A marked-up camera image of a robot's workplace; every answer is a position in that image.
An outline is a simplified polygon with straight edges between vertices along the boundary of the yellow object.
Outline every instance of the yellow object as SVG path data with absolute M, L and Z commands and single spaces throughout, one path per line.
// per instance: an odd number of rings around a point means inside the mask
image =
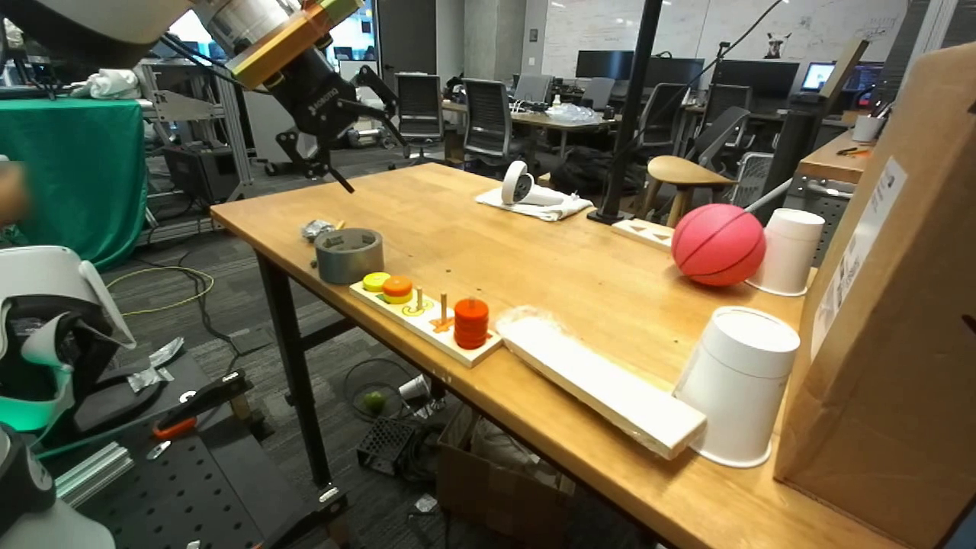
M 228 60 L 243 88 L 256 88 L 278 76 L 303 51 L 313 49 L 332 27 L 359 9 L 359 0 L 321 0 L 305 3 L 275 33 L 256 41 L 249 49 Z
M 385 284 L 389 282 L 389 272 L 369 272 L 365 278 L 363 278 L 363 289 L 365 293 L 385 293 Z

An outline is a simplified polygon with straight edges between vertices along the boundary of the basketball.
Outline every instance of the basketball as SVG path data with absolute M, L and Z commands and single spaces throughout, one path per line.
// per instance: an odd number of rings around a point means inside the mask
M 765 255 L 762 224 L 736 204 L 689 212 L 672 238 L 677 272 L 700 286 L 746 282 Z

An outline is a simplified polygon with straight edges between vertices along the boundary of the orange object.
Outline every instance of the orange object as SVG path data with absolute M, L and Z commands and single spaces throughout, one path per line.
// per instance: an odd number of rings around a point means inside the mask
M 480 299 L 460 299 L 455 305 L 457 347 L 480 347 L 488 339 L 488 305 Z
M 175 439 L 195 432 L 195 417 L 184 417 L 175 424 L 166 429 L 152 429 L 152 439 Z
M 677 224 L 672 258 L 700 286 L 736 286 L 762 267 L 765 232 L 736 204 L 704 204 Z
M 385 282 L 385 299 L 387 299 L 389 305 L 409 303 L 411 289 L 414 289 L 414 284 L 411 284 L 409 278 L 389 274 L 389 278 Z

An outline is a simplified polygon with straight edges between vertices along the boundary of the table leg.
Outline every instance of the table leg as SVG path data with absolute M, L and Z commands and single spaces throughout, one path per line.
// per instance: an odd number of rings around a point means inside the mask
M 558 132 L 558 158 L 563 161 L 568 156 L 569 156 L 569 132 L 561 128 L 561 132 Z
M 318 488 L 328 488 L 332 477 L 328 477 L 326 445 L 324 445 L 324 433 L 321 433 L 318 412 L 313 412 L 313 394 L 312 394 L 312 379 L 308 379 L 305 346 L 303 346 L 293 289 L 290 289 L 285 274 L 275 263 L 263 260 L 258 255 L 256 255 L 256 263 L 258 263 L 263 284 L 265 284 L 265 299 L 269 299 L 269 312 L 270 312 L 270 325 L 275 325 L 275 339 L 278 339 L 278 351 L 279 351 L 285 390 L 290 390 L 296 416 L 300 416 L 312 479 Z
M 652 180 L 652 176 L 646 176 L 646 185 L 642 185 L 642 199 L 640 199 L 640 204 L 636 204 L 635 218 L 640 218 L 640 221 L 648 221 L 648 224 L 652 224 L 652 207 L 655 207 L 655 201 L 657 201 L 657 190 L 662 190 L 662 185 L 657 185 L 657 180 Z
M 691 190 L 677 190 L 672 201 L 667 227 L 677 227 L 679 218 L 689 212 L 689 204 L 691 204 Z

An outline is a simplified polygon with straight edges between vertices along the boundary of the white paper cup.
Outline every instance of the white paper cup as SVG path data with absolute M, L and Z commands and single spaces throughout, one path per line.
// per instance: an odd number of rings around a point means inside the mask
M 773 296 L 802 296 L 812 278 L 820 232 L 822 218 L 796 207 L 777 207 L 765 224 L 765 258 L 751 284 Z
M 800 337 L 757 310 L 716 310 L 673 390 L 704 412 L 691 448 L 724 468 L 757 468 L 772 451 L 772 429 L 793 371 Z
M 876 119 L 876 116 L 858 116 L 858 119 L 855 119 L 851 140 L 855 140 L 855 144 L 876 144 L 876 140 L 878 140 L 880 126 L 883 126 L 883 119 Z

